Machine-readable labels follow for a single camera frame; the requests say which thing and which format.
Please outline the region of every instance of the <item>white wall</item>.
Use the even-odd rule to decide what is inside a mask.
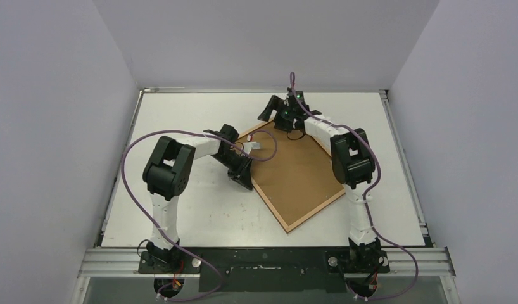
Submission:
[[[0,303],[67,303],[137,89],[90,0],[0,0]]]
[[[141,87],[389,88],[438,0],[94,0]]]
[[[389,97],[463,303],[518,303],[518,1],[440,1]]]

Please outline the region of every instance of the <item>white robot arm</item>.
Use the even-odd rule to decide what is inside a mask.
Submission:
[[[343,136],[347,134],[347,131],[322,122],[322,120],[330,120],[329,117],[325,117],[324,115],[316,115],[316,117],[321,120],[308,118],[304,121],[305,133],[319,140],[328,151],[332,151],[332,156],[336,157],[334,155],[335,150],[331,147],[331,140],[336,137],[343,138]],[[343,187],[346,193],[345,197],[350,202],[348,210],[350,214],[350,239],[356,244],[369,244],[374,242],[377,236],[371,229],[369,216],[367,215],[362,198],[363,191],[359,189],[357,189],[358,191],[354,191],[354,188],[347,183],[343,183]],[[369,200],[371,200],[371,197],[367,195],[367,201]]]
[[[208,137],[185,137],[177,141],[185,147],[195,148],[192,160],[197,160],[207,155],[214,155],[218,153],[220,149],[220,140]],[[166,165],[173,167],[175,160],[167,161]],[[177,186],[177,190],[180,188],[184,189],[187,181],[188,178],[183,180],[183,182]],[[177,233],[177,206],[179,204],[179,195],[167,201],[164,196],[151,193],[151,201],[153,203],[153,218],[158,222],[165,234],[177,242],[179,240],[179,234]],[[160,231],[154,225],[151,241],[158,248],[170,250],[173,247],[173,245],[162,237]]]

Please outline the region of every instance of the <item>cork board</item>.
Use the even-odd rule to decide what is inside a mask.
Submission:
[[[265,122],[241,134],[239,141],[256,130],[268,130],[277,139],[278,150],[269,161],[253,161],[251,178],[253,187],[286,232],[324,209],[344,194],[342,185],[332,171],[331,157],[311,136],[297,141],[287,138],[285,132],[276,130],[273,122]],[[299,138],[300,131],[289,134]],[[256,133],[253,141],[261,143],[260,150],[251,154],[266,158],[274,151],[274,142],[268,134]]]

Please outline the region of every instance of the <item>screw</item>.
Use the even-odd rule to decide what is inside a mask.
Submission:
[[[330,256],[330,258],[328,259],[328,265],[330,265],[331,267],[335,267],[338,265],[338,258],[334,257],[334,256]]]
[[[193,258],[192,259],[192,266],[194,268],[198,268],[200,265],[201,265],[201,261],[200,260],[198,260],[197,258]]]

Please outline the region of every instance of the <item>white tabletop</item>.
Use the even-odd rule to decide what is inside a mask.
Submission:
[[[272,94],[144,94],[132,140],[157,130],[201,132],[220,130],[223,124],[244,132],[259,123],[256,118]],[[283,92],[277,95],[284,97]],[[382,180],[371,192],[375,226],[398,244],[423,245],[414,203],[378,93],[305,93],[305,98],[312,110],[321,111],[334,122],[366,131],[382,168]],[[125,166],[130,187],[147,211],[152,210],[151,199],[142,171],[157,140],[154,136],[136,145]],[[150,237],[151,223],[129,198],[120,177],[116,187],[102,247],[136,247]],[[259,195],[229,180],[227,169],[210,156],[194,161],[177,214],[177,230],[184,246],[348,245],[350,221],[345,196],[287,234]]]

